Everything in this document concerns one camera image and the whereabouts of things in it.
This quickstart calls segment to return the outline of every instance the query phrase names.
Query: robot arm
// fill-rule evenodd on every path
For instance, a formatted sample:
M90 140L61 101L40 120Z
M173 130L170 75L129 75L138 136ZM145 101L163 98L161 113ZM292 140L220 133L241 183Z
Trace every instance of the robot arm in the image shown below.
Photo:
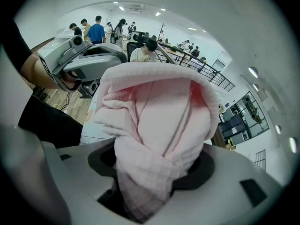
M126 55L114 44L88 45L80 35L57 38L38 51L48 75L66 92L79 90L81 98L92 98L103 73L110 67L127 62ZM68 88L63 73L77 74L75 86Z

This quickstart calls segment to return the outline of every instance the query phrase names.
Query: black chair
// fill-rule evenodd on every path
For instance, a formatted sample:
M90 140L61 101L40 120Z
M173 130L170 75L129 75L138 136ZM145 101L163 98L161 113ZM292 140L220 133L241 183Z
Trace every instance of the black chair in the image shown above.
M127 43L127 59L128 62L130 62L130 56L134 49L139 48L139 47L144 47L143 43L135 43L135 42L129 42Z

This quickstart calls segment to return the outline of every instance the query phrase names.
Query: black slot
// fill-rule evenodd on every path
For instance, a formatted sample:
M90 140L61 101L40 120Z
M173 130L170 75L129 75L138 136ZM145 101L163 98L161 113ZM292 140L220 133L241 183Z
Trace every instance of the black slot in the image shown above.
M242 185L253 207L257 206L267 198L267 195L253 179L240 181L240 184Z
M66 159L68 159L68 158L71 158L71 156L68 155L68 154L63 154L63 155L60 155L60 158L61 158L61 160L63 161L63 160L66 160Z
M108 51L104 47L92 47L91 49L88 49L84 52L83 57L102 53L110 53L110 51Z

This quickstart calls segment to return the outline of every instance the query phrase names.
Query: ceiling light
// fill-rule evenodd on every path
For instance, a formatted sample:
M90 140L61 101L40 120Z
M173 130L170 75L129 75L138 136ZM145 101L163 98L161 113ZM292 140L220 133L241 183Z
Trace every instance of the ceiling light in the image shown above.
M293 137L290 137L290 146L291 146L292 152L296 153L297 152L297 143Z
M255 90L256 90L256 91L258 91L258 90L259 90L259 87L258 87L258 85L257 85L257 84L253 84L253 87L255 88Z
M257 71L257 69L255 67L249 67L248 69L249 69L250 73L252 73L252 75L254 77L258 78L258 71Z
M276 125L275 129L278 134L281 134L281 127L279 125Z

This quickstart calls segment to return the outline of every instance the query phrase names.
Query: blue shirt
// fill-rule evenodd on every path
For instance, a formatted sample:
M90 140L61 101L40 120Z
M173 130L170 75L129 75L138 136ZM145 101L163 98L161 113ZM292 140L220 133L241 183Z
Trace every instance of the blue shirt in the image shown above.
M91 42L102 41L102 37L105 37L104 28L100 24L94 24L91 26L88 36L90 37Z

